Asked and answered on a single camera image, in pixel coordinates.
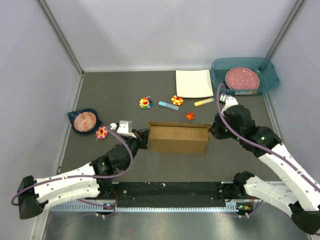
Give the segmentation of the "brown cardboard box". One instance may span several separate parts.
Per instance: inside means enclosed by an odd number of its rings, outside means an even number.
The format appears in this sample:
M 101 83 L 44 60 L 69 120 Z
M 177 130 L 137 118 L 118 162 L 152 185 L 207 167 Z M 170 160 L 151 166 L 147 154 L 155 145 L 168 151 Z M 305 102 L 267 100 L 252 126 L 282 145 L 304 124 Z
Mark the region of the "brown cardboard box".
M 148 143 L 154 153 L 202 155 L 209 144 L 210 124 L 150 121 Z

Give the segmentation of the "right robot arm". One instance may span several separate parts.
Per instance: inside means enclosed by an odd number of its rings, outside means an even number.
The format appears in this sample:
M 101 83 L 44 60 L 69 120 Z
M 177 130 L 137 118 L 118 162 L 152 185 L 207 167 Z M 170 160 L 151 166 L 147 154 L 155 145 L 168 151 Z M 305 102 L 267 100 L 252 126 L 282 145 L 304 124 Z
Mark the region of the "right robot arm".
M 256 126 L 249 109 L 239 104 L 218 107 L 210 132 L 217 140 L 234 139 L 267 165 L 286 185 L 276 187 L 253 173 L 239 173 L 233 192 L 239 198 L 247 195 L 281 210 L 300 230 L 320 234 L 320 184 L 293 158 L 275 132 Z

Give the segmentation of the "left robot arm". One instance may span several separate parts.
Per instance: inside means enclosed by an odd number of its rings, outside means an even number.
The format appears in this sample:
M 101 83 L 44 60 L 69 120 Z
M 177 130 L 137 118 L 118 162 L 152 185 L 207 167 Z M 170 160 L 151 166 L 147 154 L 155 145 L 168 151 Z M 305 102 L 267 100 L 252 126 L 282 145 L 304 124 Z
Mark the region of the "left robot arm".
M 31 219 L 75 200 L 109 198 L 114 191 L 112 180 L 129 171 L 138 150 L 148 148 L 149 133 L 149 128 L 134 129 L 128 136 L 115 133 L 120 143 L 96 160 L 47 178 L 24 177 L 11 200 L 18 207 L 19 218 Z

